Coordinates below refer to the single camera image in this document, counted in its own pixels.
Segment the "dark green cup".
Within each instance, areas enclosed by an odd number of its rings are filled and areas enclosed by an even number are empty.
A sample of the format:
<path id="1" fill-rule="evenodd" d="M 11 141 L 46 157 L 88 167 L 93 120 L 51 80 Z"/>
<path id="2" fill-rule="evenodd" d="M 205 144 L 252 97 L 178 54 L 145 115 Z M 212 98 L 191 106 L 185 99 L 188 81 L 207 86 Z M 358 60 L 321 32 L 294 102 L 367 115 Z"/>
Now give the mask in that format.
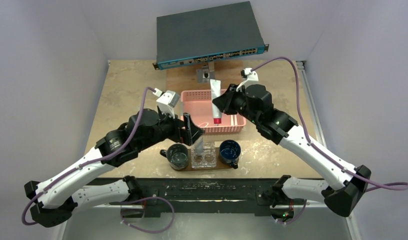
<path id="1" fill-rule="evenodd" d="M 173 144 L 167 150 L 161 149 L 159 154 L 166 158 L 170 167 L 176 171 L 186 169 L 190 163 L 189 150 L 183 144 Z"/>

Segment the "pink plastic basket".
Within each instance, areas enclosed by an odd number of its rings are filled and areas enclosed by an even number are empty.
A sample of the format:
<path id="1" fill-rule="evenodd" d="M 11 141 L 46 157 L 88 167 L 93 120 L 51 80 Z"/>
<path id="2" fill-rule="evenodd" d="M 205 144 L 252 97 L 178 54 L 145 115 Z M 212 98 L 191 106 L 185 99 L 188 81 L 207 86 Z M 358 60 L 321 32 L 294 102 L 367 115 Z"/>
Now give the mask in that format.
<path id="1" fill-rule="evenodd" d="M 185 90 L 181 92 L 182 111 L 189 113 L 195 125 L 205 130 L 206 134 L 236 134 L 246 125 L 245 117 L 237 114 L 238 126 L 231 126 L 230 115 L 222 114 L 221 124 L 214 124 L 212 115 L 211 91 Z"/>

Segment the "oval wooden tray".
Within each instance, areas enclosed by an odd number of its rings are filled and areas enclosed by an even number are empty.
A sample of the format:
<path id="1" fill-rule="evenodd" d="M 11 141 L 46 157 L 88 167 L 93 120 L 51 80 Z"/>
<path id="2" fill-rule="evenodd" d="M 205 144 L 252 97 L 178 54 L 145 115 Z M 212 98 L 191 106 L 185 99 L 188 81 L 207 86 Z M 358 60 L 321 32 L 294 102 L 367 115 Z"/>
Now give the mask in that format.
<path id="1" fill-rule="evenodd" d="M 227 170 L 227 169 L 232 169 L 232 167 L 223 164 L 220 160 L 219 160 L 219 147 L 216 147 L 216 167 L 212 167 L 212 168 L 192 168 L 192 164 L 191 164 L 191 149 L 188 149 L 188 154 L 189 154 L 189 165 L 187 168 L 183 169 L 183 170 L 176 170 L 178 172 L 196 172 L 196 171 L 212 171 L 212 170 Z"/>

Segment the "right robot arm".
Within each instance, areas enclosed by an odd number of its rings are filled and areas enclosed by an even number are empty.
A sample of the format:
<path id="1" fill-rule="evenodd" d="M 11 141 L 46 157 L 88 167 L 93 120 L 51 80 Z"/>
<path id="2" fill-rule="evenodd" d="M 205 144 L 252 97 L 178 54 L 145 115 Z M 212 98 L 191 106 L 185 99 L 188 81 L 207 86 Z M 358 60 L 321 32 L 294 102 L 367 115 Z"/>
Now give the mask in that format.
<path id="1" fill-rule="evenodd" d="M 260 135 L 289 150 L 318 174 L 322 180 L 300 179 L 289 175 L 274 185 L 272 196 L 280 204 L 290 199 L 325 203 L 335 214 L 348 217 L 367 190 L 365 181 L 371 170 L 354 166 L 333 154 L 311 136 L 303 126 L 284 111 L 274 108 L 272 95 L 266 87 L 254 84 L 241 91 L 231 84 L 212 103 L 224 114 L 239 114 L 255 124 Z"/>

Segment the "clear acrylic holder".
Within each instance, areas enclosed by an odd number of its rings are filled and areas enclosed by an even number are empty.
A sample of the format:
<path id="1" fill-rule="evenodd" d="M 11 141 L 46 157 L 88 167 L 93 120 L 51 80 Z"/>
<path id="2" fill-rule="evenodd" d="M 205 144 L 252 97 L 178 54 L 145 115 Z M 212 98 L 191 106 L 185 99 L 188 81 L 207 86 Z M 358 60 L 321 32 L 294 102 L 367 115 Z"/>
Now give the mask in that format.
<path id="1" fill-rule="evenodd" d="M 214 168 L 217 165 L 214 142 L 203 142 L 203 154 L 194 155 L 191 148 L 191 167 L 193 169 Z"/>

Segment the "blue cup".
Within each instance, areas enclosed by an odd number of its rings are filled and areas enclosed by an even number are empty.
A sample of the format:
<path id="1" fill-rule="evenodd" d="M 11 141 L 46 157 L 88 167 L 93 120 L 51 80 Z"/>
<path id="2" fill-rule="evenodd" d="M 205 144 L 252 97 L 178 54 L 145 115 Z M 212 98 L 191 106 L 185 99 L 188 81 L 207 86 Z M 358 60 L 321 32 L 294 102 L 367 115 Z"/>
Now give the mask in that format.
<path id="1" fill-rule="evenodd" d="M 225 140 L 219 145 L 218 159 L 225 165 L 237 169 L 241 156 L 241 146 L 235 140 Z"/>

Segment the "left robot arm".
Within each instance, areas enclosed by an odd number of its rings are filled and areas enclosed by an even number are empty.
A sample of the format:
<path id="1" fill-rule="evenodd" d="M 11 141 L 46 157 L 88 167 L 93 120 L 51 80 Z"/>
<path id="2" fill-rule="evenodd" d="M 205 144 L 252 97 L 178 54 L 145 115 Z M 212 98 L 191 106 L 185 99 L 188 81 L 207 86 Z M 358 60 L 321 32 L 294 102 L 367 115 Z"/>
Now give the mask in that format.
<path id="1" fill-rule="evenodd" d="M 192 146 L 204 133 L 188 113 L 179 119 L 159 110 L 141 109 L 61 173 L 43 182 L 26 183 L 24 190 L 30 201 L 23 210 L 22 222 L 29 225 L 26 216 L 31 215 L 32 225 L 50 228 L 83 208 L 117 202 L 134 205 L 144 198 L 135 177 L 125 176 L 106 185 L 91 182 L 160 142 L 171 140 Z"/>

